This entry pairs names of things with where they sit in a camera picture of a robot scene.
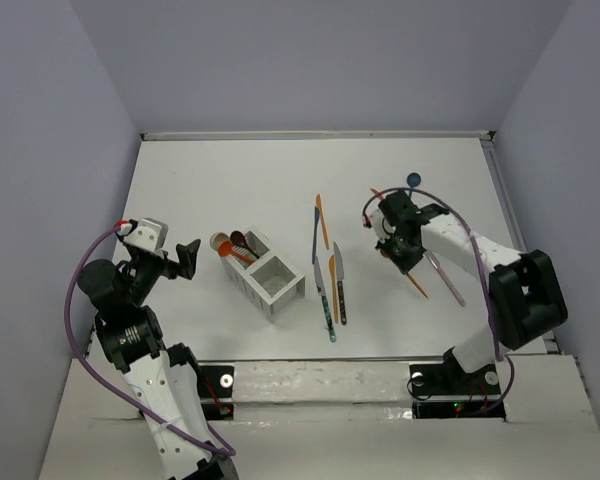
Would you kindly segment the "beige spoon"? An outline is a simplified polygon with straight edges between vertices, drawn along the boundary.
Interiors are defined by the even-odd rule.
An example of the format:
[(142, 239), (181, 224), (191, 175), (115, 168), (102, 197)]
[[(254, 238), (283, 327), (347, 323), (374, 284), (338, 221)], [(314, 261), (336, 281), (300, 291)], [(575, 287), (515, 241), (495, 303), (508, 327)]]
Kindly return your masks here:
[(230, 237), (226, 233), (217, 232), (212, 235), (212, 237), (209, 240), (209, 244), (214, 251), (218, 251), (220, 246), (229, 240)]

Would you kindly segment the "red-orange spoon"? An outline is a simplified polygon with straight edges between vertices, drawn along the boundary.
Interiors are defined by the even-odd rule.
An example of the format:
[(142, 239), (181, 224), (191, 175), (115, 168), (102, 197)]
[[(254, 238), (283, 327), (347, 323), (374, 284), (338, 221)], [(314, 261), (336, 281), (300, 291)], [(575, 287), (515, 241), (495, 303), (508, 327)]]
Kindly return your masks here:
[(243, 262), (245, 262), (246, 264), (250, 265), (254, 262), (253, 259), (249, 258), (248, 256), (245, 256), (243, 254), (240, 254), (239, 252), (237, 252), (234, 249), (234, 246), (232, 244), (232, 242), (230, 240), (227, 240), (225, 242), (223, 242), (217, 249), (218, 254), (221, 257), (228, 257), (228, 256), (233, 256)]

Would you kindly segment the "brown spoon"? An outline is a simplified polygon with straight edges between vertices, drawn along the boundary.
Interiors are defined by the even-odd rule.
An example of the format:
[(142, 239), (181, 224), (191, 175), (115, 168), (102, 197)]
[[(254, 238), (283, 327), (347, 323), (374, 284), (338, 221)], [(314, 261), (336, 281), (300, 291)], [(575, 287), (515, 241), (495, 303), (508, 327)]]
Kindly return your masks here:
[(244, 234), (240, 231), (234, 230), (231, 234), (230, 234), (230, 240), (233, 243), (234, 246), (238, 246), (240, 248), (245, 249), (246, 251), (248, 251), (255, 259), (259, 259), (260, 255), (253, 250), (250, 245), (248, 244), (246, 237), (244, 236)]

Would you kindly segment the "yellow-orange spoon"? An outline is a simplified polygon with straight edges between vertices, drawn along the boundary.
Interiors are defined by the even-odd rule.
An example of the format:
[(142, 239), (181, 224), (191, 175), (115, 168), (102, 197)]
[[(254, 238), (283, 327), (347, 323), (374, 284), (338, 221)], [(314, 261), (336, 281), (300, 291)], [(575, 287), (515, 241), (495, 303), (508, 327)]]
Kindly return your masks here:
[[(389, 259), (389, 255), (384, 252), (383, 250), (379, 250), (380, 255), (383, 258)], [(427, 294), (427, 292), (424, 290), (424, 288), (420, 285), (420, 283), (415, 279), (415, 277), (409, 273), (409, 272), (403, 272), (402, 270), (400, 270), (401, 274), (406, 277), (409, 282), (413, 285), (413, 287), (419, 292), (419, 294), (424, 297), (425, 299), (429, 299), (429, 296)]]

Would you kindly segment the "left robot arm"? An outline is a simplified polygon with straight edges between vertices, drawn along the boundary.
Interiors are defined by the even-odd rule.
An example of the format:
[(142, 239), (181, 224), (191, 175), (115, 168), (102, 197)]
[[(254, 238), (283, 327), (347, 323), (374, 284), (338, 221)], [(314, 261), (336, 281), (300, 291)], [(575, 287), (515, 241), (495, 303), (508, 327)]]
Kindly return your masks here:
[(178, 259), (172, 261), (161, 249), (128, 245), (128, 259), (89, 262), (77, 285), (96, 309), (96, 334), (106, 359), (129, 387), (115, 393), (142, 412), (165, 478), (235, 479), (235, 453), (203, 412), (195, 356), (182, 343), (165, 346), (157, 316), (145, 303), (160, 277), (193, 278), (199, 247), (199, 241), (178, 245)]

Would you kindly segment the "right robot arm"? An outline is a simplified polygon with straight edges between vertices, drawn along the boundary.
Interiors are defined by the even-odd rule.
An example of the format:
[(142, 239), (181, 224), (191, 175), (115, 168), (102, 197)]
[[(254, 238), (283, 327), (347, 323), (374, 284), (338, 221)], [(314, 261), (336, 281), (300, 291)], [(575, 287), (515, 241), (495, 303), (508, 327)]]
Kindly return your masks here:
[(409, 273), (428, 253), (439, 254), (480, 284), (487, 310), (484, 327), (447, 350), (435, 378), (462, 392), (477, 372), (526, 346), (568, 318), (562, 290), (548, 254), (522, 252), (477, 233), (439, 198), (425, 206), (397, 187), (372, 197), (363, 225), (377, 236), (376, 248), (398, 270)]

